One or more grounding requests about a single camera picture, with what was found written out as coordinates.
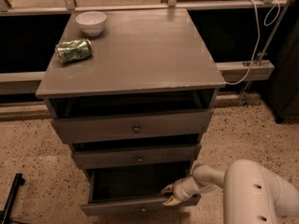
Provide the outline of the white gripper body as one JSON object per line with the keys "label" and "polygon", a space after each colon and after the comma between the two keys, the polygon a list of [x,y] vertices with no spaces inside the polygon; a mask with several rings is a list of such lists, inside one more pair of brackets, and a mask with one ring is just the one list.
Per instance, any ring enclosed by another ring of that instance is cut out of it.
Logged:
{"label": "white gripper body", "polygon": [[185,178],[181,178],[174,183],[173,195],[177,200],[185,202],[194,194],[197,194],[199,189],[200,184],[190,175]]}

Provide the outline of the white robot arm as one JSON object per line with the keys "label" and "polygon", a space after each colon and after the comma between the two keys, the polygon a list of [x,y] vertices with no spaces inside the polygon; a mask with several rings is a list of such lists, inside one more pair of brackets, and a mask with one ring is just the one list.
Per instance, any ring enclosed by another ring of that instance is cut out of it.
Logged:
{"label": "white robot arm", "polygon": [[197,164],[192,173],[166,186],[165,206],[188,201],[219,187],[223,190],[224,224],[278,224],[299,216],[299,191],[283,177],[255,161],[238,160],[226,171]]}

